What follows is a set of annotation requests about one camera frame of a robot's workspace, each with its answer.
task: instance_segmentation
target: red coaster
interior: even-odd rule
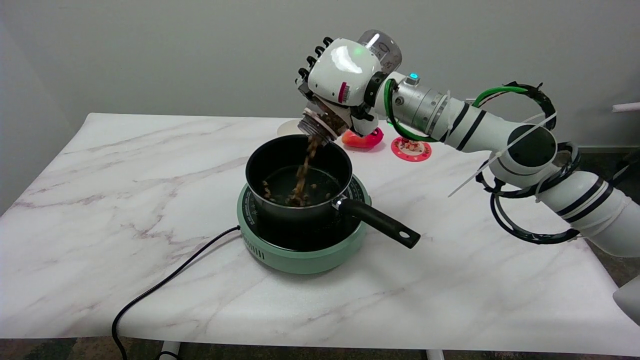
[[[402,136],[391,143],[391,151],[402,160],[418,163],[431,156],[431,146],[427,142],[414,142]]]

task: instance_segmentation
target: red toy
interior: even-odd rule
[[[371,149],[382,141],[383,136],[385,135],[382,133],[382,130],[380,130],[379,127],[376,127],[376,129],[371,134],[363,138],[359,137],[351,130],[347,130],[347,132],[342,135],[342,143],[351,147]]]

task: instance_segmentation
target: table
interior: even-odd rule
[[[0,218],[0,336],[105,336],[118,310],[237,224],[244,164],[288,119],[91,114]],[[204,343],[444,348],[640,356],[640,327],[582,240],[502,231],[470,183],[487,153],[433,144],[427,161],[349,150],[378,209],[424,234],[406,249],[370,230],[319,275],[273,271],[237,235],[120,322],[124,336]],[[525,228],[567,225],[532,199]]]

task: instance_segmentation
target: black power cord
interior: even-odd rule
[[[175,269],[175,271],[172,272],[169,276],[165,277],[161,282],[154,285],[151,289],[145,291],[139,297],[136,297],[135,299],[133,299],[130,303],[125,305],[125,307],[123,307],[122,310],[120,310],[120,312],[116,315],[115,319],[113,319],[113,323],[111,324],[111,336],[113,337],[113,341],[116,343],[116,345],[118,345],[118,349],[120,349],[122,360],[128,360],[127,351],[124,349],[122,342],[118,338],[118,322],[120,322],[120,319],[123,317],[123,315],[130,308],[132,308],[133,305],[137,304],[140,300],[144,299],[145,297],[151,295],[154,291],[158,290],[159,288],[162,288],[166,283],[168,283],[174,277],[176,277],[176,275],[178,275],[187,265],[189,265],[190,262],[192,262],[195,258],[197,258],[204,250],[210,247],[214,242],[220,240],[220,238],[222,238],[224,235],[236,230],[240,230],[240,226],[235,226],[229,230],[223,231],[220,235],[216,236],[215,238],[210,240],[208,243],[206,243],[203,247],[201,247],[200,250],[196,251],[195,254],[191,255],[191,257],[187,259],[187,261],[185,261],[182,265],[180,265],[180,267]],[[155,360],[160,359],[162,355],[170,355],[176,358],[177,360],[182,360],[182,358],[178,356],[178,354],[174,354],[173,352],[169,352],[169,351],[162,351],[160,354],[158,354],[158,356],[156,356]]]

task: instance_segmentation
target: saucepan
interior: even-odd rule
[[[409,249],[420,234],[399,221],[365,204],[347,198],[351,182],[349,156],[334,143],[316,151],[309,161],[305,179],[303,206],[294,206],[287,198],[296,187],[298,168],[307,156],[306,135],[287,135],[261,145],[249,157],[246,180],[255,197],[260,218],[288,229],[326,226],[338,216],[355,217]]]

